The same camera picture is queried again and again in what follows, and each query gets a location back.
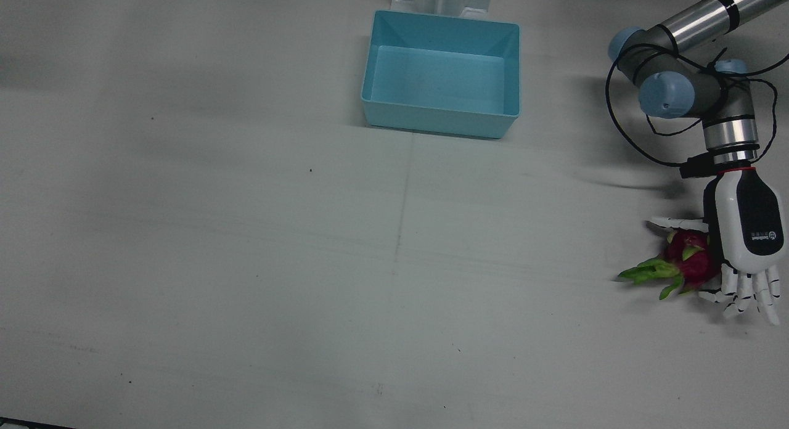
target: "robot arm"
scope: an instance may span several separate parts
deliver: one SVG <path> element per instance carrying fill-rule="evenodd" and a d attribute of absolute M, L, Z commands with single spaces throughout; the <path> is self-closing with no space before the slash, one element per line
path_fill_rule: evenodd
<path fill-rule="evenodd" d="M 786 252 L 780 197 L 752 163 L 758 135 L 747 69 L 742 61 L 718 61 L 714 71 L 691 70 L 677 56 L 718 38 L 787 0 L 701 0 L 649 30 L 625 28 L 612 39 L 608 55 L 639 87 L 647 115 L 695 117 L 704 126 L 707 153 L 680 168 L 682 177 L 715 176 L 704 196 L 705 223 L 712 249 L 724 261 L 721 288 L 700 292 L 728 302 L 725 316 L 757 300 L 767 320 L 780 294 L 777 263 Z"/>

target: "dragon fruit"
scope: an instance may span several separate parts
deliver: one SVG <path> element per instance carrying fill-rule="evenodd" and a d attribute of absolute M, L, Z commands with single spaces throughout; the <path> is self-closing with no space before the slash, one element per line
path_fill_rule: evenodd
<path fill-rule="evenodd" d="M 673 283 L 660 292 L 660 299 L 664 300 L 680 287 L 680 293 L 698 290 L 720 272 L 721 263 L 709 251 L 708 234 L 678 229 L 668 235 L 668 244 L 660 255 L 621 272 L 619 277 L 633 280 L 635 285 L 671 279 Z"/>

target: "red ring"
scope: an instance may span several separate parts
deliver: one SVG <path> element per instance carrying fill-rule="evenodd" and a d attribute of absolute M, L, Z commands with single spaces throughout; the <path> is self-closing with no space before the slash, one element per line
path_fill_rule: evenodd
<path fill-rule="evenodd" d="M 729 173 L 729 171 L 745 171 L 745 170 L 756 170 L 755 167 L 735 167 L 735 168 L 727 168 L 726 170 L 718 171 L 718 174 Z"/>

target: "blue plastic bin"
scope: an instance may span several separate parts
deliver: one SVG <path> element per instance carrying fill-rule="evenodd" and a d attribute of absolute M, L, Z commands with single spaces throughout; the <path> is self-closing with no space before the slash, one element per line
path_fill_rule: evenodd
<path fill-rule="evenodd" d="M 520 28 L 379 10 L 361 100 L 374 126 L 500 139 L 520 114 Z"/>

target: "white table surface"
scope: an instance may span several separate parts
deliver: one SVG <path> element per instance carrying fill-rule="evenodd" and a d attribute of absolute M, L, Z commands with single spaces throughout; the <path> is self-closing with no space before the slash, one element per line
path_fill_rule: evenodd
<path fill-rule="evenodd" d="M 387 0 L 0 0 L 0 415 L 784 426 L 785 304 L 780 327 L 724 322 L 612 281 L 660 246 L 645 218 L 700 215 L 706 180 L 612 128 L 606 47 L 695 1 L 493 0 L 521 25 L 522 114 L 482 141 L 366 125 Z M 699 58 L 774 62 L 787 8 Z M 789 92 L 786 67 L 769 78 Z M 613 92 L 655 154 L 703 151 L 699 129 L 649 137 L 621 75 Z M 759 165 L 784 194 L 787 153 Z"/>

